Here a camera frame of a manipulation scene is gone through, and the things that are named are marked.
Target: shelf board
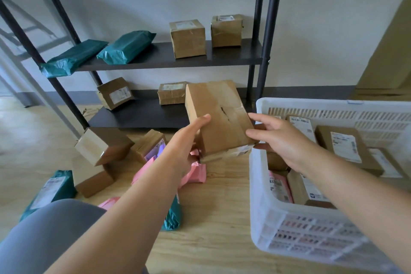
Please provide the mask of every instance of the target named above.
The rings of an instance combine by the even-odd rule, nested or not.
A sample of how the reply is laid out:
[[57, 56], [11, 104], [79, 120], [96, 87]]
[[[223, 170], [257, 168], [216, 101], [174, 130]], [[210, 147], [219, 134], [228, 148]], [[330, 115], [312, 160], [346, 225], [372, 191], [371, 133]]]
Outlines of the shelf board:
[[260, 65], [261, 44], [252, 44], [251, 38], [241, 41], [241, 47], [212, 48], [205, 42], [207, 55], [189, 58], [174, 58], [172, 43], [152, 43], [133, 61], [125, 65], [109, 65], [96, 57], [83, 64], [77, 72], [93, 70], [163, 69], [176, 67]]
[[[247, 112], [251, 104], [243, 100]], [[189, 124], [184, 104], [160, 105], [158, 99], [136, 99], [113, 111], [101, 108], [89, 121], [90, 127], [183, 128]]]

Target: white plastic basket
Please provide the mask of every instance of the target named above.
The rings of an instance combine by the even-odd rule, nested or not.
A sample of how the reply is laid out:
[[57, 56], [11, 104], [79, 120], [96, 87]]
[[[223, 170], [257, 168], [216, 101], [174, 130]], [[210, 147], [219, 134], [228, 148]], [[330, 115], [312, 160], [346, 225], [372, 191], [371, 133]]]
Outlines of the white plastic basket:
[[[317, 125], [355, 127], [368, 146], [386, 147], [409, 172], [411, 103], [262, 98], [257, 112], [309, 118]], [[251, 237], [263, 251], [363, 270], [396, 267], [340, 211], [277, 200], [268, 181], [267, 155], [250, 154]]]

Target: person's left arm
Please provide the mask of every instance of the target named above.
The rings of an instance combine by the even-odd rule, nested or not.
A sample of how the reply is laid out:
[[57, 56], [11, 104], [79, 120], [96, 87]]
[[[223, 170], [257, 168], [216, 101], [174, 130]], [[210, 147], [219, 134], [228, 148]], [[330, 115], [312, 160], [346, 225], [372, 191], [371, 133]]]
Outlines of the person's left arm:
[[194, 136], [210, 119], [199, 117], [180, 129], [146, 173], [46, 274], [141, 273], [178, 185], [194, 162]]

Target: green poly mailer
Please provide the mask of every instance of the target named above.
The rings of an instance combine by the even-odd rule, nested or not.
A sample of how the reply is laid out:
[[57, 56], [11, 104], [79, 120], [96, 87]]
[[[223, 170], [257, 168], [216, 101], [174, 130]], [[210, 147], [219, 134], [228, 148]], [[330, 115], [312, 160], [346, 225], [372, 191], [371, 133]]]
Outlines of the green poly mailer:
[[114, 43], [104, 48], [97, 58], [110, 65], [130, 63], [141, 51], [151, 44], [156, 33], [149, 31], [132, 31], [118, 38]]
[[41, 64], [40, 70], [47, 78], [73, 75], [82, 64], [95, 57], [107, 44], [107, 41], [88, 39]]
[[71, 170], [57, 170], [27, 206], [20, 221], [56, 200], [74, 198], [76, 194]]
[[174, 197], [171, 208], [168, 211], [167, 217], [164, 220], [162, 231], [173, 231], [178, 229], [181, 224], [181, 205], [178, 200], [178, 194]]

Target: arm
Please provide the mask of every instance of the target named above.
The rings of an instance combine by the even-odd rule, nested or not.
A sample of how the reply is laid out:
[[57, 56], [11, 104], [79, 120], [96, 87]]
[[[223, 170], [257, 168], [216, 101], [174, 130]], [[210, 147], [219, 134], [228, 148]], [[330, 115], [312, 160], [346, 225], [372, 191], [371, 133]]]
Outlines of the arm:
[[147, 172], [46, 271], [46, 274], [141, 273], [163, 221], [188, 173], [194, 135], [210, 121], [179, 130]]
[[411, 194], [398, 190], [319, 147], [291, 123], [249, 114], [265, 130], [247, 130], [265, 141], [256, 148], [278, 153], [295, 171], [309, 178], [324, 195], [407, 273], [411, 272]]

